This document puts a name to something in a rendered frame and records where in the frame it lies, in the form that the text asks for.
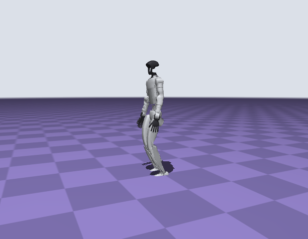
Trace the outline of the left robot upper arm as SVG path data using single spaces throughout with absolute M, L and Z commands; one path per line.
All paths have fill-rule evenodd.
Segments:
M 164 99 L 164 92 L 163 92 L 163 79 L 162 78 L 155 78 L 155 85 L 157 86 L 157 92 L 159 96 L 162 96 Z M 157 101 L 157 99 L 156 99 Z

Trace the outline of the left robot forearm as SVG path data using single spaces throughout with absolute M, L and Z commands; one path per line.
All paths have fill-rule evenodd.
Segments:
M 156 119 L 159 119 L 159 115 L 161 113 L 162 106 L 163 106 L 163 97 L 158 96 L 157 97 L 157 103 L 156 103 L 156 111 L 155 111 L 155 113 L 156 113 L 155 118 Z

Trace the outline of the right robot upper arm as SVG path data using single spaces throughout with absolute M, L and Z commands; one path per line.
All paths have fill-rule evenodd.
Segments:
M 146 81 L 146 85 L 147 85 L 147 81 Z M 146 88 L 146 93 L 147 95 L 144 97 L 144 100 L 149 102 L 149 97 L 148 97 L 148 91 L 147 91 L 147 88 Z

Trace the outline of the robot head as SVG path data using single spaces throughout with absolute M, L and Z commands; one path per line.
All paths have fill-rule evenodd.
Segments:
M 146 66 L 148 67 L 148 74 L 152 75 L 151 78 L 153 78 L 153 76 L 157 75 L 155 72 L 152 72 L 152 69 L 155 69 L 155 67 L 159 66 L 159 63 L 157 61 L 154 61 L 154 60 L 149 61 L 149 62 L 146 63 Z

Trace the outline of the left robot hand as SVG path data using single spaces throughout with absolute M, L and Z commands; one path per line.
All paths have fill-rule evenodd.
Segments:
M 159 116 L 159 119 L 160 119 L 160 116 Z M 158 132 L 158 130 L 159 130 L 159 122 L 158 122 L 158 120 L 159 119 L 156 119 L 155 118 L 155 115 L 154 115 L 154 120 L 153 120 L 153 122 L 150 124 L 150 126 L 152 125 L 152 127 L 151 127 L 151 131 L 152 131 L 152 128 L 153 128 L 153 132 L 154 132 L 154 129 L 155 129 L 155 132 L 156 132 L 156 129 L 157 129 L 157 132 Z M 149 127 L 150 127 L 149 126 Z

